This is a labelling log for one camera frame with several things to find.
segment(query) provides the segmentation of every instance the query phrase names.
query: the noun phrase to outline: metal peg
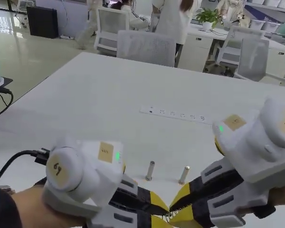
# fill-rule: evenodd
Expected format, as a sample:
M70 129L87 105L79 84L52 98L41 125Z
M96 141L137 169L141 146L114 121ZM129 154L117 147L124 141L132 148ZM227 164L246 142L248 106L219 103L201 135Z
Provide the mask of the metal peg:
M186 165L179 179L179 184L183 185L185 183L185 179L188 175L189 169L190 169L190 166Z
M146 175L146 180L147 181L151 181L152 180L152 173L153 173L153 170L154 170L154 166L155 166L155 162L151 161L150 162L150 166L148 168L148 173Z

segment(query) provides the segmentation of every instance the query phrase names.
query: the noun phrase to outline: white tabletop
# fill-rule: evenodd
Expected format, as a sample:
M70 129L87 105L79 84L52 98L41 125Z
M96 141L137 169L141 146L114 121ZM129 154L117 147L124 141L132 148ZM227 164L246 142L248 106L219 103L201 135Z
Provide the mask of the white tabletop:
M225 40L227 38L228 31L222 29L222 28L215 28L213 31L203 31L201 25L196 24L190 24L189 35L195 35L195 36L201 36L211 39L217 39L217 40ZM264 38L269 40L269 48L271 49L278 49L281 51L285 51L285 45L280 44L276 41L270 40L268 38Z
M214 120L259 109L268 95L285 99L285 87L82 53L0 116L0 168L12 154L51 148L66 133L119 140L126 173L169 205L181 188L177 179L185 165L191 167L190 181L221 155L210 125L142 114L141 105L192 110ZM153 180L146 182L151 160ZM43 166L23 157L0 184L21 190L44 175ZM249 215L246 220L249 228L285 227L285 207L267 219Z

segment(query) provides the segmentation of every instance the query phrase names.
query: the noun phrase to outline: shelf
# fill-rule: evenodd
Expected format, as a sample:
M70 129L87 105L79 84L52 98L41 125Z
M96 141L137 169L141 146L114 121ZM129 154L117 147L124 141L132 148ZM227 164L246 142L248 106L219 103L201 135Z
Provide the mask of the shelf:
M264 9L270 9L270 10L275 10L275 11L280 11L280 12L285 12L285 9L283 9L283 8L278 8L278 7L273 7L273 6L265 6L265 5L251 3L251 2L246 2L245 5L246 6L252 6L252 7L264 8Z

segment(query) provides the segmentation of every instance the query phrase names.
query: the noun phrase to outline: wrist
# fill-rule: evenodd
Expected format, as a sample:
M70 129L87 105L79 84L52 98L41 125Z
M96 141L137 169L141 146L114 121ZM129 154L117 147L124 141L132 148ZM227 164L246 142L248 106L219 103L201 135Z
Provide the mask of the wrist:
M83 226L84 218L57 212L42 201L43 186L35 186L12 195L23 228L70 228Z
M285 187L271 189L269 191L269 201L275 206L285 205Z

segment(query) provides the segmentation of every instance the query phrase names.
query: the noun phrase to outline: power outlet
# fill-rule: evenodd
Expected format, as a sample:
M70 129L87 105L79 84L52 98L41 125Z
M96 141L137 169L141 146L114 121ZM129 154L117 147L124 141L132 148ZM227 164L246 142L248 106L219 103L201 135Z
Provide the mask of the power outlet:
M167 110L164 108L156 108L154 106L141 106L140 112L145 113L145 114L152 114L152 115L158 115L162 117L173 118L173 119L198 122L202 124L212 124L212 121L210 121L204 115L196 115L191 112L180 112L176 110Z

